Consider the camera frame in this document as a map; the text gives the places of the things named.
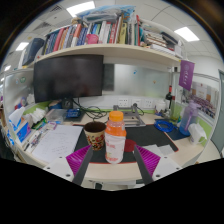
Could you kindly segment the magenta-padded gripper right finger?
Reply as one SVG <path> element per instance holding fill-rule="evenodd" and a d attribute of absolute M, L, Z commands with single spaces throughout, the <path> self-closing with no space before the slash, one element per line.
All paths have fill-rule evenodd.
<path fill-rule="evenodd" d="M 168 155 L 164 155 L 157 145 L 135 145 L 134 156 L 145 185 L 182 169 Z"/>

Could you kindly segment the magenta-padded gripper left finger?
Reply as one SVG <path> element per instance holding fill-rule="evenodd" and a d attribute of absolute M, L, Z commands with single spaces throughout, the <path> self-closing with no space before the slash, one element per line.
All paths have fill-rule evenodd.
<path fill-rule="evenodd" d="M 80 186 L 92 155 L 92 147 L 88 145 L 76 150 L 67 157 L 55 159 L 45 166 L 44 170 Z"/>

